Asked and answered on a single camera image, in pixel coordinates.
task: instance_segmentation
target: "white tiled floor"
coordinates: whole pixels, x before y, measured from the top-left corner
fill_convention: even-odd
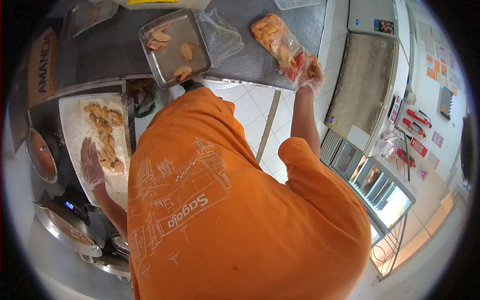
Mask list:
[[[328,0],[324,32],[318,55],[319,62],[324,66],[324,75],[327,76],[327,80],[313,104],[313,113],[320,140],[323,139],[327,130],[323,122],[340,71],[346,41],[347,20],[348,0]],[[177,85],[169,91],[169,94],[173,100],[184,92],[185,90]],[[224,100],[235,103],[234,116],[243,125],[245,138],[253,154],[256,155],[275,90],[273,88],[239,84],[229,89],[213,92]],[[260,167],[265,173],[281,183],[285,183],[287,180],[287,168],[277,153],[280,144],[290,137],[294,101],[295,93],[293,91],[282,91],[260,163]],[[153,116],[154,114],[151,114],[145,118],[135,119],[137,139]]]

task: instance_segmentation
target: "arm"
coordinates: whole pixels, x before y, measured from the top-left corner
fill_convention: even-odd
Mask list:
[[[305,69],[299,78],[300,88],[295,94],[290,136],[304,139],[315,156],[320,158],[320,138],[313,115],[313,100],[324,85],[324,73],[315,56],[305,59]]]
[[[119,231],[124,241],[128,241],[127,234],[127,212],[110,198],[105,188],[105,184],[96,185],[93,189],[93,195],[98,206],[102,208],[107,218],[113,226]]]
[[[320,158],[320,139],[313,115],[313,98],[313,91],[308,86],[303,86],[296,92],[290,136],[303,138],[315,156]]]
[[[105,173],[98,159],[95,143],[91,138],[84,138],[80,152],[82,175],[86,183],[85,189],[93,191],[98,206],[103,210],[122,238],[127,241],[127,212],[123,210],[105,189]]]

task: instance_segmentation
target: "yellow label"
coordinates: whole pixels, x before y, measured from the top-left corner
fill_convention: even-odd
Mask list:
[[[179,0],[127,0],[127,5],[138,3],[162,3],[162,2],[178,2]]]

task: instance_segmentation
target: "plastic container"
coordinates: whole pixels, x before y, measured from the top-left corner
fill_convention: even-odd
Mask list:
[[[277,7],[283,11],[292,8],[320,4],[320,0],[274,0]]]

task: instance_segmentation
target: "gloved hand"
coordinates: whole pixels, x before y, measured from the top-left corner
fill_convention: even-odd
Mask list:
[[[304,58],[303,69],[299,76],[299,88],[308,86],[316,97],[324,86],[324,71],[314,55]]]
[[[82,142],[80,161],[82,175],[86,184],[85,188],[87,190],[93,191],[97,185],[106,182],[105,173],[100,164],[95,143],[92,142],[91,138],[85,137]]]

